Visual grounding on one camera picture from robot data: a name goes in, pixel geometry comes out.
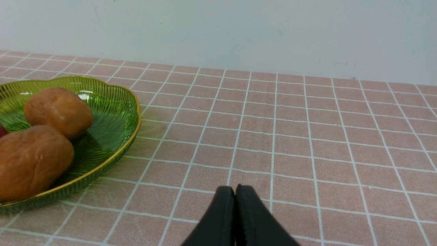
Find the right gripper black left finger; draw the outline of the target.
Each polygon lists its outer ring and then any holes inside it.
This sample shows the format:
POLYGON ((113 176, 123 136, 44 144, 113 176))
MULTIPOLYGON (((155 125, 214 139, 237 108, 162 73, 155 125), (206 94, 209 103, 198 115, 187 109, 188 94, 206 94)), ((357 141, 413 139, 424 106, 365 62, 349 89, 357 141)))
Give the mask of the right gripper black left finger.
POLYGON ((201 220, 182 243, 183 246, 233 246, 235 194, 231 187, 217 188, 201 220))

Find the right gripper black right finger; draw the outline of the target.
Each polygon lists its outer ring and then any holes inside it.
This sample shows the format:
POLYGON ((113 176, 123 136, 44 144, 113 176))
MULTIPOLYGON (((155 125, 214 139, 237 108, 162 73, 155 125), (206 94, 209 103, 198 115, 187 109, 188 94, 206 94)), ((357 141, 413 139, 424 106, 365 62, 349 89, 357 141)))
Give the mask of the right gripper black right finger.
POLYGON ((237 246, 299 246, 265 207, 252 186, 236 188, 237 246))

